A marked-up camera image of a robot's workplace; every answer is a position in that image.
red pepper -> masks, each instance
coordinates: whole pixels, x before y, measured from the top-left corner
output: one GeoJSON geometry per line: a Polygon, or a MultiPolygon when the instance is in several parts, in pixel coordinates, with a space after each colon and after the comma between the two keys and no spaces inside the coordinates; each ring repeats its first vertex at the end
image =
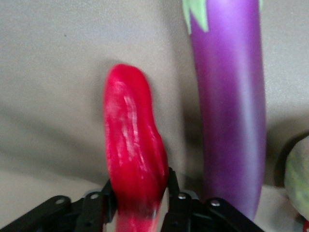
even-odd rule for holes
{"type": "Polygon", "coordinates": [[[114,66],[103,104],[108,172],[118,203],[116,231],[155,232],[169,166],[143,73],[114,66]]]}
{"type": "Polygon", "coordinates": [[[304,223],[303,232],[309,232],[309,221],[307,220],[304,223]]]}

